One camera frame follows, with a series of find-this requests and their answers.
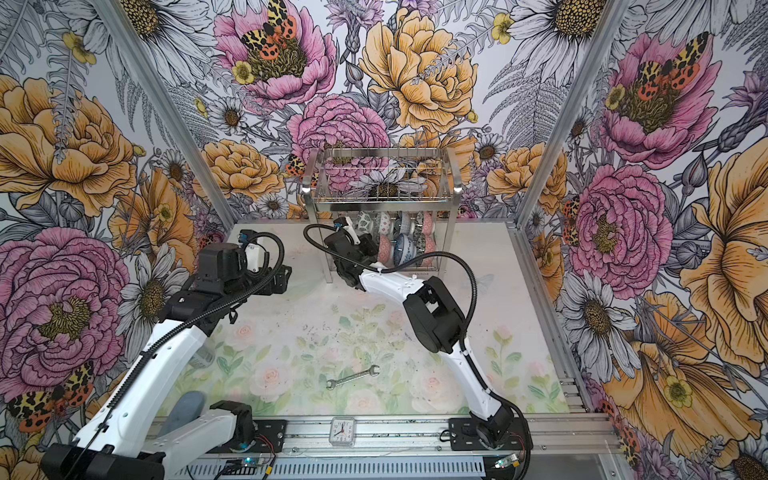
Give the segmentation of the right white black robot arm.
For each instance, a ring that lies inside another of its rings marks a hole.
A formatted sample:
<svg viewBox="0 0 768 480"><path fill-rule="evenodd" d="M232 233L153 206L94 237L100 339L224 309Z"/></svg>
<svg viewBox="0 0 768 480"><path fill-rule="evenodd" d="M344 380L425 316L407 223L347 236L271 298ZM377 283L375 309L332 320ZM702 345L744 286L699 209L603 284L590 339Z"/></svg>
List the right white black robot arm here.
<svg viewBox="0 0 768 480"><path fill-rule="evenodd" d="M329 234L309 243L333 258L337 275L355 289L378 294L402 305L419 343L447 362L477 422L476 437L495 449L522 413L516 405L492 390L475 360L467 333L477 307L478 285L471 267L446 251L426 251L389 268L378 261L370 236L356 235L348 226L318 224ZM445 283L437 276L421 279L402 273L412 265L433 258L455 262L470 283L469 308L464 312Z"/></svg>

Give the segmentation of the blue white floral bowl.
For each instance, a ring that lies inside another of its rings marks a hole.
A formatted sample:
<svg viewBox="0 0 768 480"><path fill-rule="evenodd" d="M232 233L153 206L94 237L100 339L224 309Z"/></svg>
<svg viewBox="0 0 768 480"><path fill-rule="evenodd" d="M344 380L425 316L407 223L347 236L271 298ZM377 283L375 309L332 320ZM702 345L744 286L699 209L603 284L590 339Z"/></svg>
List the blue white floral bowl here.
<svg viewBox="0 0 768 480"><path fill-rule="evenodd" d="M411 261L417 254L416 242L410 235L399 234L395 239L393 264L403 265Z"/></svg>

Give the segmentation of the dark blue petal bowl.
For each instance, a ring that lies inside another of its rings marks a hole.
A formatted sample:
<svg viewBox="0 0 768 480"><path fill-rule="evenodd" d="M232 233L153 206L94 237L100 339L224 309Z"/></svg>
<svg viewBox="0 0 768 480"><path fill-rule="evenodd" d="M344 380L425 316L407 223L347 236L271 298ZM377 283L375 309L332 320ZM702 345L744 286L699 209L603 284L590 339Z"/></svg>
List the dark blue petal bowl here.
<svg viewBox="0 0 768 480"><path fill-rule="evenodd" d="M415 234L415 231L416 217L410 212L399 213L394 223L395 235L405 235L412 237Z"/></svg>

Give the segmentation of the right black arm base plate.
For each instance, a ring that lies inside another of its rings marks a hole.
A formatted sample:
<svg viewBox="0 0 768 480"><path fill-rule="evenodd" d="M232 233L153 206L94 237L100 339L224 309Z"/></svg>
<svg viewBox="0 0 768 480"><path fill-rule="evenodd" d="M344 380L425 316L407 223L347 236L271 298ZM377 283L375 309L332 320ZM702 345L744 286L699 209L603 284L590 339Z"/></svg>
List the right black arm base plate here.
<svg viewBox="0 0 768 480"><path fill-rule="evenodd" d="M474 417L452 417L448 419L447 434L452 451L523 451L532 450L533 441L519 418L514 418L506 427L493 423L486 424Z"/></svg>

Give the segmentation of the black floral pattern bowl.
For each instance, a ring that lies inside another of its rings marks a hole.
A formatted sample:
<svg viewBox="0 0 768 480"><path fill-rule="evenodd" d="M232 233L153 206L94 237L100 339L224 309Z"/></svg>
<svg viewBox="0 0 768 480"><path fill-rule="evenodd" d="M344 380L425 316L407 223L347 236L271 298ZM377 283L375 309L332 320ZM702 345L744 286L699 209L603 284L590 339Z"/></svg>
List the black floral pattern bowl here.
<svg viewBox="0 0 768 480"><path fill-rule="evenodd" d="M392 241L386 236L381 235L379 237L379 248L377 254L377 260L379 263L385 266L391 266L393 258L393 245Z"/></svg>

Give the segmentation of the pink rimmed patterned bowl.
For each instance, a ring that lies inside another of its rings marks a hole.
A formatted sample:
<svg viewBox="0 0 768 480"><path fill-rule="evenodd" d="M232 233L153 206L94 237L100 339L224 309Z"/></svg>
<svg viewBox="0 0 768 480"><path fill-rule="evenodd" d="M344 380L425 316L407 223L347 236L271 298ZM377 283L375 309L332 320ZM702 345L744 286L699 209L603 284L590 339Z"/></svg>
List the pink rimmed patterned bowl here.
<svg viewBox="0 0 768 480"><path fill-rule="evenodd" d="M430 212L419 213L419 225L422 235L429 237L434 233L435 223Z"/></svg>

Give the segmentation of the green leaf pattern bowl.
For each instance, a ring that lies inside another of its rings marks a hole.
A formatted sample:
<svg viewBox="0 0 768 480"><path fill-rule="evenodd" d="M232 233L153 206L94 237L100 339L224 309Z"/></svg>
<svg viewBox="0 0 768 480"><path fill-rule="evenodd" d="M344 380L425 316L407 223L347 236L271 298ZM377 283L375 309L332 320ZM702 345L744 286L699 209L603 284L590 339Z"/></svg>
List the green leaf pattern bowl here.
<svg viewBox="0 0 768 480"><path fill-rule="evenodd" d="M371 234L374 229L374 217L367 212L360 212L355 222L355 230L358 234Z"/></svg>

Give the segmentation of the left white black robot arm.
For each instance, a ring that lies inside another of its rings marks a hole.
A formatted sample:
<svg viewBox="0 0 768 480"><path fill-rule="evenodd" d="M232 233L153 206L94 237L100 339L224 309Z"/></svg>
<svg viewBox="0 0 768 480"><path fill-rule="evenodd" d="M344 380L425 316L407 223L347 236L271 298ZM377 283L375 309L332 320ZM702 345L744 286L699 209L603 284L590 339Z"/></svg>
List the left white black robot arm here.
<svg viewBox="0 0 768 480"><path fill-rule="evenodd" d="M252 295L282 294L288 266L230 282L190 278L160 313L149 343L107 403L67 444L54 443L41 469L49 479L165 479L218 447L247 450L257 438L252 410L219 401L156 440L150 427L176 379L199 354L220 320L235 322Z"/></svg>

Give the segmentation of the green geometric pattern bowl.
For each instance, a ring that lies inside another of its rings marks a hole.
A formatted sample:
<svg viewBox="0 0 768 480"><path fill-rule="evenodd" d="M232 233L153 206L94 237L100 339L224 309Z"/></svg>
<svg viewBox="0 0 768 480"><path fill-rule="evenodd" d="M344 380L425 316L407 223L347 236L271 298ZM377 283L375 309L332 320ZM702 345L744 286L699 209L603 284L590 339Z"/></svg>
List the green geometric pattern bowl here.
<svg viewBox="0 0 768 480"><path fill-rule="evenodd" d="M388 212L378 212L374 219L376 231L380 236L389 237L392 231L392 218Z"/></svg>

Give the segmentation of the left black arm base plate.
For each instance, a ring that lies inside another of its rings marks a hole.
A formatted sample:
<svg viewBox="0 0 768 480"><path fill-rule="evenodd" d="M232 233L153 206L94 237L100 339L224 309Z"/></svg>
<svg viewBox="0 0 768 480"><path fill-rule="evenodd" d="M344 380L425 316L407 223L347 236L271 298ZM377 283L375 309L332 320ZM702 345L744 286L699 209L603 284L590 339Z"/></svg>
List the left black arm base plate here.
<svg viewBox="0 0 768 480"><path fill-rule="evenodd" d="M287 426L287 420L254 419L254 437L244 452L248 454L281 453L287 438Z"/></svg>

